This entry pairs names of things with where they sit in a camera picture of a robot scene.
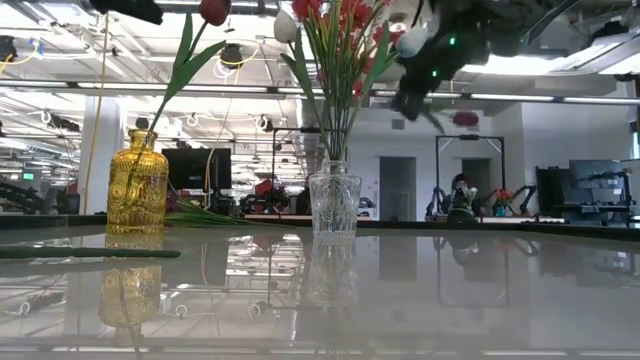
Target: glass table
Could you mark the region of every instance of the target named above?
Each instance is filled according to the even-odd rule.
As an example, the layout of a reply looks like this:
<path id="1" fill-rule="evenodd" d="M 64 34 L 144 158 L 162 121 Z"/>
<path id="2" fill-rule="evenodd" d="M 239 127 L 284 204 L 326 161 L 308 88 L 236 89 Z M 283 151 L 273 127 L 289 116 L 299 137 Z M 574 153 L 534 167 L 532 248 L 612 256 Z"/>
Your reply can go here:
<path id="1" fill-rule="evenodd" d="M 0 262 L 0 359 L 640 357 L 631 243 L 503 231 L 104 227 L 2 246 L 174 249 Z"/>

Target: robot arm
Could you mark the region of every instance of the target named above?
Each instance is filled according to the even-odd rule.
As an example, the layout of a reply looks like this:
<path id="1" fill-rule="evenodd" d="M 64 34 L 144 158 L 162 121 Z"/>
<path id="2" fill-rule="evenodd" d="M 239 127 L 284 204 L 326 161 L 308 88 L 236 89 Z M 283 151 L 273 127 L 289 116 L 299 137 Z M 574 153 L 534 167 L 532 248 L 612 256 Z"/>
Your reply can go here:
<path id="1" fill-rule="evenodd" d="M 425 30 L 414 27 L 405 35 L 414 39 L 404 44 L 400 39 L 398 62 L 406 72 L 400 79 L 393 107 L 407 119 L 416 120 L 424 109 L 424 97 L 435 91 L 442 81 L 451 80 L 465 65 L 486 64 L 490 54 L 520 54 L 554 18 L 577 2 L 429 0 L 438 30 L 419 50 L 416 44 L 420 42 L 412 32 Z"/>

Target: cable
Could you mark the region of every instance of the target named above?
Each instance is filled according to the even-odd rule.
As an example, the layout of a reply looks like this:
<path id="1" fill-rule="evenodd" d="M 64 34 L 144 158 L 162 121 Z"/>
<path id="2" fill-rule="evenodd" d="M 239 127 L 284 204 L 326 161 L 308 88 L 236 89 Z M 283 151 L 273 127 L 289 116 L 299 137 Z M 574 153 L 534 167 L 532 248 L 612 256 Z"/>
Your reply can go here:
<path id="1" fill-rule="evenodd" d="M 109 13 L 105 15 L 104 22 L 104 42 L 102 43 L 102 74 L 100 75 L 100 90 L 98 93 L 98 109 L 96 110 L 96 120 L 93 125 L 93 136 L 91 137 L 91 150 L 89 150 L 89 164 L 87 165 L 87 177 L 84 181 L 84 194 L 82 214 L 87 215 L 87 203 L 89 201 L 89 179 L 91 179 L 91 165 L 93 162 L 93 153 L 96 145 L 96 135 L 98 134 L 98 125 L 100 124 L 100 112 L 102 110 L 102 95 L 104 93 L 104 77 L 106 73 L 107 63 L 107 41 L 109 40 Z"/>
<path id="2" fill-rule="evenodd" d="M 234 85 L 238 84 L 238 77 L 240 76 L 240 69 L 238 68 L 238 70 L 236 70 L 236 78 L 234 80 Z M 222 137 L 222 129 L 224 129 L 225 125 L 227 124 L 227 119 L 229 118 L 229 112 L 231 111 L 231 103 L 233 102 L 233 98 L 229 99 L 229 105 L 227 106 L 227 111 L 225 112 L 224 115 L 224 121 L 222 122 L 222 126 L 220 127 L 220 132 L 218 132 L 218 138 L 216 139 L 216 142 L 214 143 L 213 147 L 211 148 L 211 151 L 209 152 L 209 158 L 207 159 L 207 168 L 205 169 L 205 174 L 204 174 L 204 187 L 207 190 L 207 193 L 205 194 L 204 197 L 204 206 L 205 208 L 207 206 L 211 206 L 210 204 L 210 199 L 209 197 L 210 195 L 210 191 L 211 191 L 211 179 L 209 178 L 209 172 L 211 171 L 211 158 L 213 157 L 213 151 L 216 149 L 215 148 L 215 144 L 217 144 L 220 141 L 220 137 Z"/>

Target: white pillar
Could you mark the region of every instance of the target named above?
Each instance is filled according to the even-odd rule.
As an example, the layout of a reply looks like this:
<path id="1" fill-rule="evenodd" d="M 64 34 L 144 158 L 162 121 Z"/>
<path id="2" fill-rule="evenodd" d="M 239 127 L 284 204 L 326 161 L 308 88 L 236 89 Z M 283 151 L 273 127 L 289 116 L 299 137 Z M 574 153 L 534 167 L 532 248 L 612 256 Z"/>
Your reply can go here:
<path id="1" fill-rule="evenodd" d="M 80 173 L 78 176 L 78 192 L 80 193 L 80 214 L 91 215 L 107 211 L 107 194 L 109 190 L 109 166 L 116 151 L 124 147 L 124 130 L 127 124 L 127 111 L 118 98 L 102 99 L 100 120 L 95 143 L 93 144 L 93 160 L 91 175 L 87 182 L 89 157 L 93 143 L 93 129 L 96 125 L 98 97 L 87 96 L 84 123 L 82 127 L 82 145 L 80 155 Z M 87 207 L 84 208 L 85 190 Z"/>

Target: computer monitor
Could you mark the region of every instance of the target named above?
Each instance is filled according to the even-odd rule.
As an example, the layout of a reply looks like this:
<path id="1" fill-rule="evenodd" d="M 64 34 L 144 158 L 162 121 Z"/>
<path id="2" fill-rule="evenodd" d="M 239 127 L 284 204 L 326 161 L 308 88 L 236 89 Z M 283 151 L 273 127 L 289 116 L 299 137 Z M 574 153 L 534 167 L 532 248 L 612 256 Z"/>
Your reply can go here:
<path id="1" fill-rule="evenodd" d="M 570 160 L 571 185 L 578 189 L 621 189 L 623 179 L 614 174 L 622 171 L 617 160 Z"/>
<path id="2" fill-rule="evenodd" d="M 174 189 L 231 189 L 231 149 L 162 149 L 169 161 L 169 181 Z M 209 184 L 205 184 L 207 161 Z"/>

